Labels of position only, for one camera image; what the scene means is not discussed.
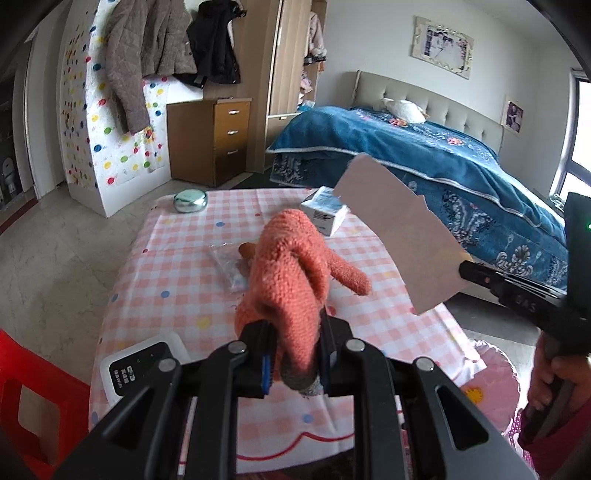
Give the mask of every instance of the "bed headboard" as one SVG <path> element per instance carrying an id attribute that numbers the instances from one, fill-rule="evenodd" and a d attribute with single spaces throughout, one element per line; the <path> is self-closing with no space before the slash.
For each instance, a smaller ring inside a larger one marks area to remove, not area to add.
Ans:
<path id="1" fill-rule="evenodd" d="M 503 127 L 494 120 L 424 88 L 358 70 L 351 106 L 373 107 L 382 98 L 410 100 L 427 112 L 431 122 L 464 132 L 499 153 Z"/>

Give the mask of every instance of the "brown quilted jacket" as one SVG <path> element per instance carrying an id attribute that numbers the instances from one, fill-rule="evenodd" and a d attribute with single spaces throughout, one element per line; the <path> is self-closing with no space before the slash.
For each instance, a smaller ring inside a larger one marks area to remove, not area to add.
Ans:
<path id="1" fill-rule="evenodd" d="M 142 78 L 195 73 L 183 0 L 121 0 L 107 26 L 106 74 L 125 112 L 124 129 L 150 125 Z"/>

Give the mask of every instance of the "blue bedspread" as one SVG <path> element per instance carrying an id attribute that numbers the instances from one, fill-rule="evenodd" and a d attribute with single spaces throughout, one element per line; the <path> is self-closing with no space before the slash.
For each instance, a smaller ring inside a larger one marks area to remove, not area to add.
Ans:
<path id="1" fill-rule="evenodd" d="M 406 124 L 389 113 L 321 107 L 302 113 L 269 148 L 271 180 L 333 187 L 353 155 L 388 167 L 448 226 L 471 254 L 502 270 L 566 288 L 564 223 L 496 154 L 469 135 Z"/>

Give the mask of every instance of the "pink checkered tablecloth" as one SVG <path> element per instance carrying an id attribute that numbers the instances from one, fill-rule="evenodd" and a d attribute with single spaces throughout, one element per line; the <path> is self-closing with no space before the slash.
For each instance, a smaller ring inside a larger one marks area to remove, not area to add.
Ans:
<path id="1" fill-rule="evenodd" d="M 177 213 L 160 198 L 122 267 L 105 312 L 90 388 L 90 427 L 109 405 L 100 379 L 106 356 L 174 330 L 193 360 L 236 338 L 233 318 L 241 293 L 228 293 L 212 245 L 256 239 L 282 209 L 297 207 L 304 189 L 219 190 L 199 213 Z M 458 385 L 485 368 L 443 305 L 415 316 L 404 283 L 381 241 L 355 215 L 326 243 L 363 270 L 374 292 L 358 297 L 332 281 L 331 314 L 347 320 L 356 337 L 403 361 L 433 358 Z M 303 398 L 276 382 L 265 400 L 241 398 L 238 472 L 267 471 L 311 462 L 353 446 L 351 397 Z"/>

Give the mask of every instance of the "black jacket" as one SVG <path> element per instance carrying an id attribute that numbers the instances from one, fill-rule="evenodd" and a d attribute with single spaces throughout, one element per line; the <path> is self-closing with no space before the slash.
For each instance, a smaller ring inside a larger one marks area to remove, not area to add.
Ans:
<path id="1" fill-rule="evenodd" d="M 214 83 L 240 83 L 228 23 L 244 15 L 246 11 L 233 0 L 207 0 L 199 5 L 197 17 L 187 29 L 197 74 L 178 75 L 179 80 L 200 87 L 207 79 Z"/>

